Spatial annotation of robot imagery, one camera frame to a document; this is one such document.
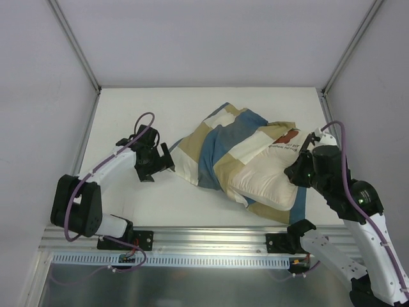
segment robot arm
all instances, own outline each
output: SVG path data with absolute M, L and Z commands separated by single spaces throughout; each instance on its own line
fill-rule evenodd
M 68 230 L 85 237 L 107 235 L 120 238 L 122 242 L 132 243 L 132 222 L 104 214 L 102 194 L 117 176 L 128 169 L 135 168 L 140 181 L 152 182 L 152 174 L 174 167 L 165 143 L 160 145 L 164 155 L 159 155 L 158 141 L 155 143 L 157 137 L 157 130 L 141 125 L 138 134 L 118 141 L 114 153 L 99 162 L 91 171 L 76 177 L 62 176 L 57 185 L 51 223 L 64 227 L 66 213 L 69 211 Z M 76 189 L 78 191 L 71 209 L 67 210 Z
M 376 190 L 367 182 L 351 179 L 348 168 L 344 169 L 351 196 L 364 214 L 370 217 L 371 222 L 368 223 L 345 193 L 340 149 L 335 144 L 327 145 L 332 140 L 330 137 L 325 136 L 324 141 L 321 139 L 312 133 L 297 161 L 284 172 L 295 185 L 313 187 L 323 195 L 330 208 L 337 212 L 351 231 L 366 267 L 333 247 L 307 220 L 288 227 L 287 239 L 277 239 L 273 244 L 283 250 L 295 251 L 301 248 L 315 255 L 351 290 L 354 306 L 409 306 L 406 289 L 409 279 L 390 241 Z M 312 151 L 307 150 L 308 145 L 314 142 L 318 143 L 314 144 Z M 371 223 L 382 232 L 390 251 Z

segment patchwork pillow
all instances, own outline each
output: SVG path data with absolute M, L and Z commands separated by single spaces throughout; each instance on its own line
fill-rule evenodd
M 308 133 L 293 122 L 268 123 L 226 103 L 171 147 L 175 172 L 191 184 L 223 190 L 268 219 L 291 224 L 305 218 L 305 189 L 284 169 L 298 157 Z

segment black mounting bracket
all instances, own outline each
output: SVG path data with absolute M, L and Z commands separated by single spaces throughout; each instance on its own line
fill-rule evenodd
M 125 146 L 143 130 L 146 132 L 129 148 L 136 154 L 135 169 L 141 182 L 154 182 L 153 174 L 165 169 L 174 171 L 174 163 L 166 143 L 160 144 L 163 156 L 159 155 L 159 132 L 145 125 L 140 125 L 137 134 L 131 134 L 128 139 L 121 139 L 116 146 Z
M 144 251 L 151 251 L 153 246 L 153 232 L 148 230 L 132 230 L 128 233 L 127 243 L 136 245 Z M 132 249 L 107 239 L 98 240 L 96 248 L 104 251 L 129 251 Z
M 390 307 L 390 304 L 387 304 L 375 297 L 371 289 L 371 280 L 368 274 L 359 279 L 352 278 L 351 285 L 352 290 L 350 292 L 350 299 L 354 307 Z M 407 307 L 409 306 L 409 301 L 403 304 L 396 302 L 394 303 L 394 306 Z
M 306 254 L 307 252 L 301 247 L 300 238 L 312 229 L 316 229 L 314 224 L 307 219 L 302 219 L 288 226 L 287 233 L 267 233 L 267 253 Z

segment gray floor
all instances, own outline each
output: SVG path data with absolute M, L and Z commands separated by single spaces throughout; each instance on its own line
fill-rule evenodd
M 97 267 L 53 265 L 61 282 L 75 281 Z M 249 307 L 249 306 L 345 306 L 348 292 L 321 265 L 306 279 L 279 283 L 287 271 L 261 269 L 198 269 L 142 267 L 137 272 L 113 274 L 103 270 L 74 286 L 47 282 L 41 307 Z

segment white backdrop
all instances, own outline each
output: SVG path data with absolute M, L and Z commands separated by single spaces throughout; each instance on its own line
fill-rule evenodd
M 95 91 L 45 1 L 0 1 L 0 298 L 18 303 Z
M 60 0 L 102 86 L 322 88 L 373 0 Z
M 386 1 L 332 87 L 332 114 L 347 128 L 352 174 L 372 183 L 409 270 L 409 1 Z

